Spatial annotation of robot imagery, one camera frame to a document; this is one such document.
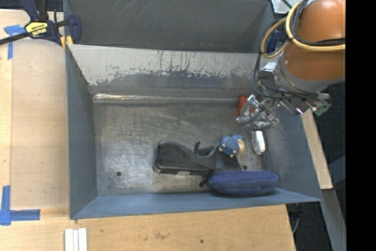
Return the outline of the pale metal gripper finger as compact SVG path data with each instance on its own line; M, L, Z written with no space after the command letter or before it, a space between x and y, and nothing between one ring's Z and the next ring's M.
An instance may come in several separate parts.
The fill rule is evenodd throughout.
M249 123L252 118L259 118L260 102L254 95L239 97L237 123Z
M251 130L263 130L275 127L279 123L278 118L252 118L244 128Z

